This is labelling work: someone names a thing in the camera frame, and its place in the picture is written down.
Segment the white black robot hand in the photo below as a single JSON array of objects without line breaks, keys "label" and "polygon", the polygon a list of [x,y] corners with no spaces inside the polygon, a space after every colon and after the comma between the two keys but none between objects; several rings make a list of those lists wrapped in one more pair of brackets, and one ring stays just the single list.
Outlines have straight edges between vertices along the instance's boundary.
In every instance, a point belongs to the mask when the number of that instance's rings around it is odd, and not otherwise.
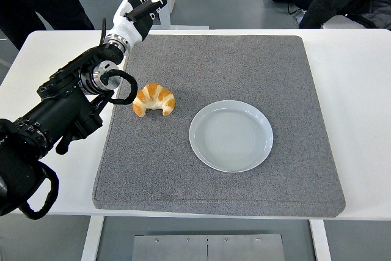
[{"label": "white black robot hand", "polygon": [[155,18],[169,0],[123,0],[114,17],[113,28],[104,38],[105,43],[118,43],[129,50],[145,40]]}]

